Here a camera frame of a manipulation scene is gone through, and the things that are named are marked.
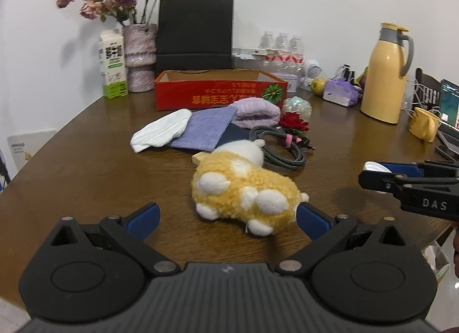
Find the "person right hand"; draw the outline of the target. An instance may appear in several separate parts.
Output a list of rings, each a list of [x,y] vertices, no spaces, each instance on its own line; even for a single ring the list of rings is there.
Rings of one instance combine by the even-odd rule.
[[[455,229],[454,238],[453,238],[453,248],[454,248],[454,273],[457,278],[459,278],[459,223],[452,223],[453,229]]]

